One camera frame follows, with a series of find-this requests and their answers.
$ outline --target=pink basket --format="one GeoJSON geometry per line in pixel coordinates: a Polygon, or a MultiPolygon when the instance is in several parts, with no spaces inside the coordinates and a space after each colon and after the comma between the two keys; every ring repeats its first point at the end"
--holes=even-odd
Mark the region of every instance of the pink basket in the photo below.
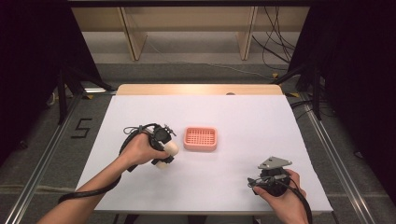
{"type": "Polygon", "coordinates": [[[218,144],[218,131],[211,127],[188,127],[184,133],[184,148],[213,151],[218,144]]]}

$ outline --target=white tabletop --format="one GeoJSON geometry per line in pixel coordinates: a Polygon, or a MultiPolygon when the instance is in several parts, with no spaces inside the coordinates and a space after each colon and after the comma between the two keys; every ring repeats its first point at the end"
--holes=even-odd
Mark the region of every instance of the white tabletop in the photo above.
{"type": "Polygon", "coordinates": [[[286,167],[301,175],[301,186],[313,212],[332,208],[313,170],[303,138],[283,95],[151,95],[113,96],[81,186],[117,156],[127,137],[123,129],[149,123],[167,124],[180,147],[164,170],[151,163],[125,172],[96,210],[137,214],[250,214],[272,208],[248,187],[257,167],[270,156],[292,161],[286,167]],[[183,148],[188,126],[218,129],[212,152],[183,148]]]}

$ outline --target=gray carpeted floor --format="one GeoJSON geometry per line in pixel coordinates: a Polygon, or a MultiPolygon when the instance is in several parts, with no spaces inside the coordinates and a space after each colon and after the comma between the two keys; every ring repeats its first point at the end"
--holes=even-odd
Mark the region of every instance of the gray carpeted floor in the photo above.
{"type": "MultiPolygon", "coordinates": [[[[273,69],[255,63],[227,64],[228,68],[207,63],[99,63],[97,67],[103,80],[115,87],[123,83],[269,83],[274,73],[273,69]]],[[[294,85],[297,80],[298,77],[293,77],[283,83],[281,85],[283,92],[296,92],[294,85]]],[[[76,186],[110,99],[111,95],[97,94],[92,99],[82,99],[78,103],[62,136],[62,141],[57,146],[21,223],[37,221],[57,203],[57,199],[63,193],[76,186]],[[89,128],[87,136],[73,138],[73,136],[84,134],[83,131],[76,130],[81,119],[89,119],[84,120],[80,126],[89,128]]],[[[301,101],[301,98],[298,97],[288,99],[291,103],[301,101]]],[[[375,221],[377,223],[395,223],[395,205],[364,160],[353,154],[357,149],[354,148],[354,144],[350,141],[348,133],[337,119],[336,114],[327,103],[321,103],[320,108],[323,126],[367,202],[375,221]]],[[[306,109],[303,105],[299,106],[294,109],[294,114],[314,169],[334,209],[333,214],[314,216],[314,223],[361,223],[332,167],[322,142],[318,138],[306,109]]],[[[18,199],[21,188],[29,180],[57,128],[58,118],[59,110],[55,103],[42,112],[35,127],[30,130],[30,134],[26,138],[29,147],[16,150],[0,168],[0,222],[7,219],[8,212],[18,199]]],[[[94,213],[89,223],[123,223],[125,217],[126,215],[123,214],[115,220],[116,215],[114,214],[94,213]]],[[[266,216],[262,223],[280,222],[275,216],[266,216]]]]}

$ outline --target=floor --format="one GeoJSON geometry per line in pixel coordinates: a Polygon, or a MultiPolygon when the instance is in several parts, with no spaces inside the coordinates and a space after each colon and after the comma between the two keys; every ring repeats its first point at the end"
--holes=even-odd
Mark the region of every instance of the floor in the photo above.
{"type": "MultiPolygon", "coordinates": [[[[283,34],[294,45],[298,35],[283,34]]],[[[162,83],[182,82],[182,77],[187,77],[183,79],[185,82],[198,83],[269,83],[274,76],[284,74],[282,69],[288,67],[272,53],[262,53],[262,47],[255,41],[251,44],[248,60],[241,61],[233,33],[149,33],[138,62],[131,61],[122,33],[84,33],[84,36],[103,80],[114,86],[131,80],[145,83],[148,77],[162,83]]],[[[267,40],[266,34],[254,36],[261,43],[267,40]]],[[[286,58],[278,44],[269,41],[267,48],[286,58]]],[[[297,80],[298,77],[293,77],[281,86],[285,93],[290,93],[288,100],[291,104],[309,98],[310,90],[295,94],[297,80]]],[[[29,147],[15,151],[0,169],[0,221],[7,220],[24,186],[31,182],[30,177],[52,141],[53,133],[61,133],[61,140],[54,146],[56,152],[49,155],[47,169],[38,179],[21,223],[38,220],[56,204],[61,194],[74,189],[111,95],[97,94],[93,98],[78,102],[64,132],[59,131],[57,124],[57,102],[43,111],[26,137],[29,147]],[[83,118],[95,121],[90,123],[89,136],[72,138],[79,135],[75,127],[83,118]]],[[[315,216],[314,223],[396,223],[395,205],[364,159],[354,155],[358,149],[354,148],[336,113],[325,102],[325,96],[322,100],[322,120],[313,116],[310,105],[300,105],[293,110],[314,169],[334,209],[332,214],[315,216]]],[[[125,218],[124,214],[95,213],[89,222],[123,223],[125,218]]],[[[266,216],[262,223],[279,221],[274,216],[266,216]]]]}

